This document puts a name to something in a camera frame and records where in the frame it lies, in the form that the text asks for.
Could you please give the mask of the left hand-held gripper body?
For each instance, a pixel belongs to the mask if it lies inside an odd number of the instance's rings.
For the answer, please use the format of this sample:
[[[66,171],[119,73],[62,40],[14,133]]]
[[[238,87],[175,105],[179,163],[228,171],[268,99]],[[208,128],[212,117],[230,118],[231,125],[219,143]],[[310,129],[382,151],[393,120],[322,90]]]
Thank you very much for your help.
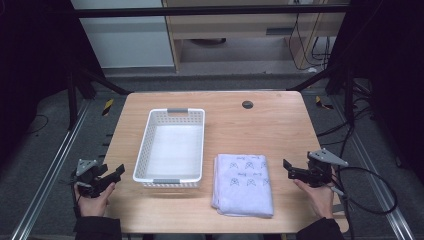
[[[101,165],[103,164],[97,160],[78,160],[73,181],[82,196],[96,198],[109,186],[102,181],[102,175],[98,173]]]

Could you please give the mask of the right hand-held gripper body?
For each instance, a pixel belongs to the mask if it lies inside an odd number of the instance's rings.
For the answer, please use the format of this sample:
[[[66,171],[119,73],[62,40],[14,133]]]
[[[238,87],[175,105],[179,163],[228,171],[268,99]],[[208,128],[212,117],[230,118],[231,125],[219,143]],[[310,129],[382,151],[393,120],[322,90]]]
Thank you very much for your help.
[[[307,158],[308,169],[306,171],[306,177],[303,179],[303,182],[307,183],[313,188],[326,185],[332,181],[333,165],[343,167],[348,166],[348,163],[345,160],[341,159],[325,148],[308,152]]]

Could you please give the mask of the light purple towel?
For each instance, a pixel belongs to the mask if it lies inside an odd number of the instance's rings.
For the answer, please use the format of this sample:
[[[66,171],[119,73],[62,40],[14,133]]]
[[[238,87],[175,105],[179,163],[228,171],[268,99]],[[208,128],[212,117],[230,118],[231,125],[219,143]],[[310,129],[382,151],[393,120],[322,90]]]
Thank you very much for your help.
[[[272,218],[271,181],[264,155],[218,154],[211,206],[225,216]]]

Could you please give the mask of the white plastic basket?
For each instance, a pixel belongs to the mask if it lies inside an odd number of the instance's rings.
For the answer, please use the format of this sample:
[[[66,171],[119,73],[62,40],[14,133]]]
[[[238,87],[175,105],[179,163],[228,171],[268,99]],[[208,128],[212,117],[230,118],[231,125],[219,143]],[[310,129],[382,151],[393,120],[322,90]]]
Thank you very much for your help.
[[[146,188],[198,188],[202,179],[205,111],[152,109],[133,180]]]

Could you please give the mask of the person's left hand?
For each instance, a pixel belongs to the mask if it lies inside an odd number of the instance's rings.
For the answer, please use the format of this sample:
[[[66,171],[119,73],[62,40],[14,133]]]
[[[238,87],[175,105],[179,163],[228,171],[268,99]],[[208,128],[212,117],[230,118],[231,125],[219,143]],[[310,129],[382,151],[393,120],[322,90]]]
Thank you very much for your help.
[[[112,182],[98,197],[87,198],[79,193],[78,186],[74,186],[75,200],[82,217],[103,217],[106,207],[109,205],[109,197],[115,190]]]

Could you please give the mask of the person's right hand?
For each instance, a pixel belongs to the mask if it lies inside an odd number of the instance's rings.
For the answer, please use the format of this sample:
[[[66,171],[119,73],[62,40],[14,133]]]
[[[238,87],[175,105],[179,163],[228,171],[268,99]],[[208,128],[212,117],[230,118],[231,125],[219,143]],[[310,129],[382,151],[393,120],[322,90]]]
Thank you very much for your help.
[[[333,184],[327,184],[313,188],[301,180],[295,179],[293,183],[306,193],[310,200],[311,207],[319,218],[332,219],[334,192]]]

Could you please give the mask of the yellow black floor tape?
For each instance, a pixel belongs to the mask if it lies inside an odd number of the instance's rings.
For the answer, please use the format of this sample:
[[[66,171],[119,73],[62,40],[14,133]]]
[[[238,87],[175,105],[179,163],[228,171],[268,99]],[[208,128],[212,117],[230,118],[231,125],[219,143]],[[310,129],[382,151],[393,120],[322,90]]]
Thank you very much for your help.
[[[112,98],[106,101],[105,106],[102,110],[102,116],[108,115],[113,103],[114,103],[114,99],[112,99]]]
[[[323,108],[323,109],[327,109],[327,110],[334,109],[333,105],[331,105],[331,104],[324,104],[319,96],[316,96],[315,97],[315,105],[317,107],[319,107],[319,108]]]

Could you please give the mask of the white cabinet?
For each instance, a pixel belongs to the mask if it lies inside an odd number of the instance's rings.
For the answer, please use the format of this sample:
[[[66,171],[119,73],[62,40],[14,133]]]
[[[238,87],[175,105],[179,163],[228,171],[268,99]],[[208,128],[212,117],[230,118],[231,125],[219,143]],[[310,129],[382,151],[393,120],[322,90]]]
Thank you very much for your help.
[[[162,7],[161,0],[71,0],[76,10]],[[81,18],[103,69],[173,67],[165,18]]]

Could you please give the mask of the light wooden desk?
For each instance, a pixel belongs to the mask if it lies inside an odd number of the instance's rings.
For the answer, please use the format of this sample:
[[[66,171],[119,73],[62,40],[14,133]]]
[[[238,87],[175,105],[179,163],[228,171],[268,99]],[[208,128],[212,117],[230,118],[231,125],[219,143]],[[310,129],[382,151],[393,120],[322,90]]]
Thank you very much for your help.
[[[165,7],[230,5],[345,4],[349,0],[161,0]],[[313,43],[319,37],[338,35],[344,13],[168,16],[174,64],[180,66],[182,46],[189,39],[281,36],[297,67],[307,65]]]

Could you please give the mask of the aluminium floor rail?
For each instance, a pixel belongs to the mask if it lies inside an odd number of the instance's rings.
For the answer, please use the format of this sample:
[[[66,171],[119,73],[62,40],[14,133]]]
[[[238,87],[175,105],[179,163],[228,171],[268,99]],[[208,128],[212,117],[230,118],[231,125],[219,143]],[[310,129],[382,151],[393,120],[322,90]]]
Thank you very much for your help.
[[[381,173],[371,160],[371,156],[366,150],[364,142],[356,132],[356,121],[361,117],[365,117],[367,114],[370,114],[370,107],[359,106],[353,108],[354,125],[350,126],[344,115],[343,99],[340,96],[330,96],[329,99],[331,100],[341,121],[347,124],[347,133],[342,140],[339,155],[342,156],[345,153],[347,144],[352,145],[353,151],[355,152],[359,162],[359,167],[366,172],[366,178],[368,179],[370,187],[373,190],[379,206],[383,211],[385,211],[384,216],[387,218],[397,240],[416,240],[409,224],[398,207],[399,200],[394,197],[394,189],[389,183],[383,182]]]
[[[56,152],[42,182],[40,183],[33,199],[30,202],[25,214],[13,231],[10,240],[27,240],[33,226],[38,219],[40,212],[51,192],[51,189],[65,163],[65,160],[73,146],[73,143],[85,121],[87,111],[91,105],[89,100],[83,100],[77,112],[77,120],[74,126],[67,131],[59,149]]]

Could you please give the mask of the black vertical frame post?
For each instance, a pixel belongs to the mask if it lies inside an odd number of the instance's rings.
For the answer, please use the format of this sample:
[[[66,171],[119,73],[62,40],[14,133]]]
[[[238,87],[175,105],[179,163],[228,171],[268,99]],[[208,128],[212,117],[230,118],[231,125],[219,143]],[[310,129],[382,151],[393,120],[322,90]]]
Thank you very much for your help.
[[[68,107],[69,107],[69,126],[68,129],[72,130],[77,122],[77,99],[76,90],[73,80],[73,73],[69,71],[67,73],[67,92],[68,92]]]
[[[348,65],[345,70],[346,78],[344,84],[345,100],[344,100],[344,115],[350,126],[354,125],[353,114],[353,68]]]

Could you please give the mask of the black diagonal frame strut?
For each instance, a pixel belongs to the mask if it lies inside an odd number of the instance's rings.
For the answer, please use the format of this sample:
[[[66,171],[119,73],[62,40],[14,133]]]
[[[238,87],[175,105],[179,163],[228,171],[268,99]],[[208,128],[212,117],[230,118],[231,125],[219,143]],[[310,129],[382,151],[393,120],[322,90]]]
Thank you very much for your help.
[[[308,88],[309,86],[317,83],[318,81],[324,79],[324,78],[328,78],[330,77],[333,73],[335,73],[337,70],[339,70],[341,68],[340,64],[335,64],[332,66],[327,67],[325,70],[313,75],[312,77],[308,78],[306,81],[288,88],[288,91],[297,91],[297,92],[301,92],[303,90],[305,90],[306,88]]]
[[[94,99],[96,96],[96,90],[91,85],[92,81],[99,83],[117,94],[130,94],[130,91],[111,83],[105,77],[93,73],[79,65],[75,65],[70,72],[68,78],[68,93],[75,94],[75,89],[78,89],[85,99]]]

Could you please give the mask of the black horizontal frame bar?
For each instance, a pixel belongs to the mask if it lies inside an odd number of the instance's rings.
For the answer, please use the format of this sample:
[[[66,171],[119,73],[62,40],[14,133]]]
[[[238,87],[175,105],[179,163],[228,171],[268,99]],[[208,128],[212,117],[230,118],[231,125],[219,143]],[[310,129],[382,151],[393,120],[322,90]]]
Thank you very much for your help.
[[[79,18],[102,17],[156,17],[156,16],[202,16],[243,14],[298,14],[298,13],[341,13],[352,8],[346,4],[323,5],[255,5],[255,6],[197,6],[131,9],[82,9],[73,10],[71,15]]]

